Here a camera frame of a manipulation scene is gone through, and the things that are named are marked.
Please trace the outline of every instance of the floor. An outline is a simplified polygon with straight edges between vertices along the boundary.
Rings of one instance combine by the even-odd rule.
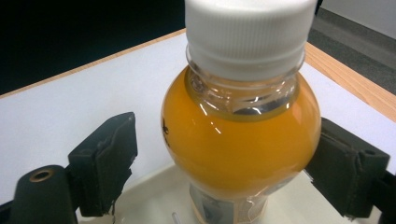
[[[9,21],[0,35],[0,94],[184,28],[183,0],[54,5],[44,14],[39,3],[10,2],[0,18]],[[308,42],[396,94],[395,39],[320,8]]]
[[[396,40],[321,8],[308,42],[396,95]]]

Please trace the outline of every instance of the screw hole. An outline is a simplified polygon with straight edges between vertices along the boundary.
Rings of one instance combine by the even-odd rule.
[[[41,182],[53,175],[53,170],[39,170],[30,176],[31,182]]]

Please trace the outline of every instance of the orange liquid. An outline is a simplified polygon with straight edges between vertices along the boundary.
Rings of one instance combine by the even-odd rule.
[[[289,108],[258,121],[222,118],[186,91],[184,70],[163,102],[163,136],[192,183],[218,199],[270,193],[312,158],[320,134],[317,101],[299,75]]]

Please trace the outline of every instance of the white bottle cap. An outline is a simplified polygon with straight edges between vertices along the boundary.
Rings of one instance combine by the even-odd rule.
[[[297,72],[316,0],[185,0],[189,53],[212,75],[257,81]]]

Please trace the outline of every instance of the clear plastic bottle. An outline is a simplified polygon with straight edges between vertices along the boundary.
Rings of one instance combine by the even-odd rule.
[[[312,158],[315,96],[298,69],[315,0],[186,0],[189,66],[163,101],[163,136],[202,223],[257,223]]]

